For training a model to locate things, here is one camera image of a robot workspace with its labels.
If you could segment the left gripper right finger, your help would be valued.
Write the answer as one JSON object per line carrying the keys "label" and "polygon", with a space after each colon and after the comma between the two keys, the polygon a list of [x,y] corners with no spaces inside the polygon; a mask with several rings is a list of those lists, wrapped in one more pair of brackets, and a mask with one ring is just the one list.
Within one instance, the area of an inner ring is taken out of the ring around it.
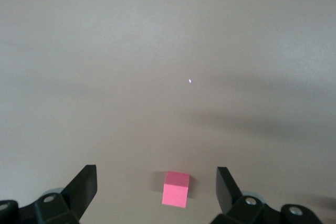
{"label": "left gripper right finger", "polygon": [[216,196],[222,213],[212,223],[281,223],[280,212],[254,196],[244,196],[226,167],[216,171]]}

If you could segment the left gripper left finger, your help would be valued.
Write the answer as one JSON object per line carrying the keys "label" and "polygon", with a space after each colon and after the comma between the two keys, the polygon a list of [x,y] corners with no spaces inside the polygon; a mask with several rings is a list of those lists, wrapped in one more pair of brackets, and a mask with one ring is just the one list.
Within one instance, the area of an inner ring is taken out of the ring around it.
{"label": "left gripper left finger", "polygon": [[97,167],[86,165],[65,187],[19,210],[20,223],[79,223],[97,193]]}

